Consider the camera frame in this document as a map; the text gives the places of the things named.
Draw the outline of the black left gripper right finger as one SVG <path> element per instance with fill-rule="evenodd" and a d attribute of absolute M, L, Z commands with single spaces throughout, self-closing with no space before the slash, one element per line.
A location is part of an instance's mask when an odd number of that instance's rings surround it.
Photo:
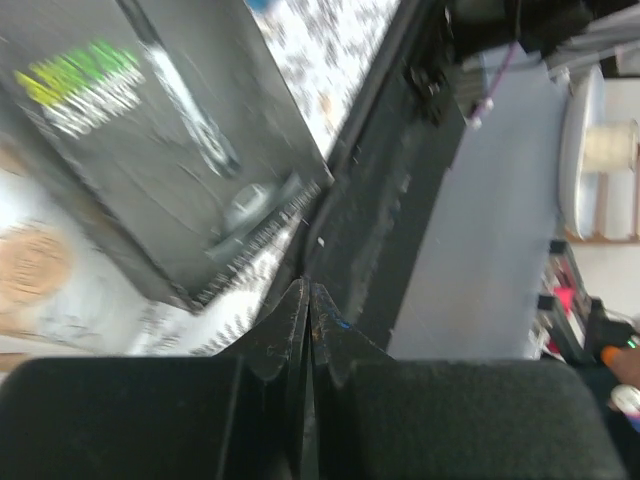
<path fill-rule="evenodd" d="M 392 392 L 378 377 L 394 361 L 344 320 L 320 284 L 311 286 L 309 320 L 321 477 L 398 479 Z"/>

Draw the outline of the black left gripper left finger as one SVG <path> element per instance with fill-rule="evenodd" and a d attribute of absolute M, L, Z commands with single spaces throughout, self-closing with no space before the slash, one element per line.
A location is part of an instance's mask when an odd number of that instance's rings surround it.
<path fill-rule="evenodd" d="M 308 281 L 222 353 L 242 362 L 226 479 L 299 479 L 308 366 Z"/>

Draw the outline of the black green Gillette razor box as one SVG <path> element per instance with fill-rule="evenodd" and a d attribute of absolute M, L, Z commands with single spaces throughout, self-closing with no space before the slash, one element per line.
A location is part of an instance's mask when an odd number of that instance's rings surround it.
<path fill-rule="evenodd" d="M 203 310 L 331 182 L 242 1 L 5 1 L 1 131 L 152 300 Z"/>

